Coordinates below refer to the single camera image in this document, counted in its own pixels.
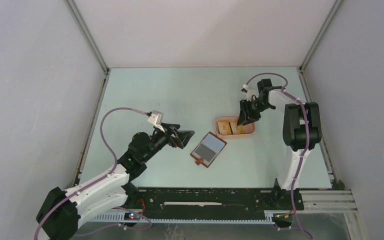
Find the red wire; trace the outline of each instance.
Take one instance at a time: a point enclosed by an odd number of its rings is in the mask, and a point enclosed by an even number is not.
[[[139,200],[137,200],[138,202],[142,202],[142,212],[141,214],[143,214],[145,212],[145,201],[141,198]]]

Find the pink tray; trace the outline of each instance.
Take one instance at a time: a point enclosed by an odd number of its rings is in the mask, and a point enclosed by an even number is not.
[[[244,134],[232,134],[232,135],[221,135],[219,131],[219,125],[217,124],[218,122],[221,121],[237,121],[239,119],[238,116],[224,116],[224,117],[219,117],[217,120],[215,120],[215,134],[217,135],[218,138],[220,139],[242,139],[242,138],[249,138],[251,137],[255,130],[256,126],[254,123],[247,124],[243,126],[243,131],[245,132]]]

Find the light blue table surface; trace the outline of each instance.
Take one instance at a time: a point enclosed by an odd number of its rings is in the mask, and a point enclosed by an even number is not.
[[[287,146],[282,139],[283,113],[268,109],[255,123],[249,138],[226,139],[227,145],[209,168],[195,164],[190,156],[208,132],[215,133],[219,117],[238,116],[239,101],[245,98],[242,85],[252,76],[273,72],[289,80],[287,91],[305,99],[295,67],[182,67],[113,68],[99,110],[90,147],[81,173],[84,183],[109,168],[114,159],[100,136],[103,116],[111,109],[129,107],[164,113],[163,122],[180,124],[181,130],[195,135],[185,149],[164,147],[150,161],[147,169],[133,181],[137,187],[179,188],[271,188],[284,167]],[[257,90],[258,77],[250,83]],[[274,86],[284,85],[277,76]],[[137,132],[151,134],[147,117],[132,111],[111,113],[103,132],[119,158]],[[301,188],[331,188],[319,145],[307,158]]]

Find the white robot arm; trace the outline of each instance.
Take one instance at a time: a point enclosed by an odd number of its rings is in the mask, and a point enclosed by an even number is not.
[[[315,102],[305,103],[305,112],[303,112],[301,106],[285,94],[281,86],[273,87],[270,79],[262,79],[257,83],[257,87],[258,97],[248,85],[243,86],[242,91],[246,93],[246,100],[240,101],[238,125],[258,121],[261,117],[260,112],[269,108],[284,113],[282,135],[284,143],[289,147],[286,152],[286,164],[277,178],[277,184],[282,190],[291,190],[293,179],[295,179],[293,185],[295,190],[299,188],[299,178],[303,168],[300,168],[297,177],[296,173],[307,140],[303,117],[306,114],[308,118],[310,142],[308,150],[302,156],[301,166],[304,165],[314,146],[322,139],[319,106]]]
[[[152,111],[146,115],[148,122],[154,125],[152,135],[136,133],[113,167],[85,183],[64,191],[56,187],[48,193],[36,217],[44,232],[36,231],[36,237],[40,234],[46,239],[70,239],[95,216],[136,203],[138,190],[131,181],[147,168],[145,163],[166,145],[183,149],[195,133],[179,130],[179,124],[163,123],[161,112]]]

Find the metal frame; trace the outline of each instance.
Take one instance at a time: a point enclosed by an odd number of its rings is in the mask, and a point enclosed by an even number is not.
[[[93,129],[97,123],[98,113],[102,104],[104,92],[107,86],[108,78],[110,76],[110,69],[108,68],[105,60],[92,37],[76,3],[75,0],[64,0],[68,9],[70,10],[74,20],[76,21],[80,31],[82,32],[84,39],[92,50],[96,60],[100,64],[102,71],[106,74],[101,92],[99,94],[99,99],[96,104],[94,116],[92,118],[92,123],[90,125],[90,129],[85,139],[84,150],[82,152],[82,156],[80,158],[79,168],[77,170],[76,181],[77,182],[81,177],[81,172],[84,166],[83,159],[86,158],[87,152],[89,150],[90,142],[92,139]],[[311,92],[308,88],[304,70],[308,66],[310,60],[312,59],[314,52],[319,46],[320,41],[328,30],[329,26],[338,10],[342,6],[344,0],[336,0],[333,4],[328,16],[326,17],[322,27],[320,28],[314,42],[312,43],[310,49],[308,50],[301,66],[298,68],[298,75],[301,81],[302,89],[304,91],[305,97],[307,101],[312,101]],[[337,181],[339,180],[337,176],[337,167],[335,162],[331,160],[328,146],[324,138],[322,138],[320,142],[320,147],[322,150],[323,158],[326,164],[326,169],[329,174],[330,180],[332,182],[332,186],[337,188]],[[312,214],[312,213],[343,213],[347,226],[348,232],[350,234],[351,240],[367,240],[368,237],[365,232],[365,228],[362,224],[360,216],[358,214],[357,205],[354,202],[354,197],[352,192],[349,190],[301,190],[302,200],[304,204],[304,210],[298,211],[299,213]],[[181,219],[152,219],[154,223],[204,223],[204,224],[273,224],[272,217],[275,214],[288,213],[289,210],[279,211],[279,210],[265,210],[264,215],[266,220],[181,220]],[[92,221],[93,222],[119,222],[121,220],[121,216],[124,213],[122,211],[108,211],[103,214],[98,215]]]
[[[309,90],[309,86],[307,85],[306,78],[301,70],[301,68],[296,68],[298,71],[299,80],[301,81],[302,90],[304,91],[305,100],[307,102],[312,102],[313,97],[311,96],[311,92]],[[324,164],[326,165],[327,174],[329,175],[330,182],[332,185],[336,185],[339,181],[339,177],[337,176],[337,167],[334,162],[332,162],[331,156],[329,155],[328,146],[326,145],[325,137],[322,136],[320,141],[321,153],[323,155]]]
[[[64,0],[65,4],[68,7],[68,10],[72,14],[74,21],[77,23],[78,28],[80,29],[81,33],[83,34],[84,39],[86,40],[87,44],[89,45],[90,49],[92,50],[96,60],[98,61],[99,65],[102,68],[102,71],[104,74],[108,74],[109,68],[107,64],[105,63],[104,57],[102,56],[94,38],[92,37],[91,32],[88,29],[88,26],[85,23],[85,20],[83,19],[82,15],[80,14],[79,8],[77,7],[74,0]]]
[[[323,36],[325,35],[326,31],[328,30],[329,26],[331,25],[332,20],[338,13],[338,10],[340,9],[342,3],[345,0],[336,0],[333,4],[332,8],[330,9],[329,14],[327,15],[326,19],[323,22],[323,25],[321,26],[320,30],[318,31],[317,36],[315,37],[310,49],[307,52],[307,55],[305,56],[304,60],[301,64],[301,69],[306,69],[307,65],[309,64],[311,58],[313,57],[314,52],[316,51],[317,47],[319,46],[320,41],[322,40]]]

